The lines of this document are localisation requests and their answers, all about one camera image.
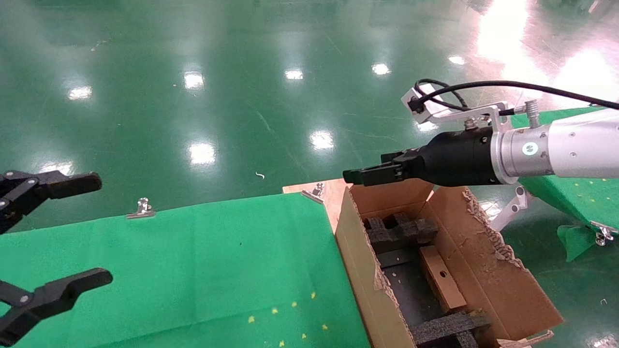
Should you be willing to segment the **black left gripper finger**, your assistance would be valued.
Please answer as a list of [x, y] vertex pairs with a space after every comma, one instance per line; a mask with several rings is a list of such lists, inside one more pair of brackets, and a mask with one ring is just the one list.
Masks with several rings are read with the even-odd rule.
[[46, 200], [95, 192], [102, 189], [99, 174], [64, 175], [60, 171], [30, 174], [8, 171], [0, 178], [0, 233], [16, 226]]
[[8, 282], [0, 282], [0, 299], [10, 308], [0, 318], [0, 343], [11, 347], [41, 321], [70, 311], [80, 295], [113, 281], [110, 271], [93, 268], [48, 282], [27, 291]]

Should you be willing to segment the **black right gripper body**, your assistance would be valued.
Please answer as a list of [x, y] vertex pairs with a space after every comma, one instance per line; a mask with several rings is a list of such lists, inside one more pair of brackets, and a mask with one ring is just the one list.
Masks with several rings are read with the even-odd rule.
[[381, 161], [400, 165], [406, 179], [442, 187], [495, 185], [492, 136], [492, 129], [442, 132], [422, 147], [382, 154]]

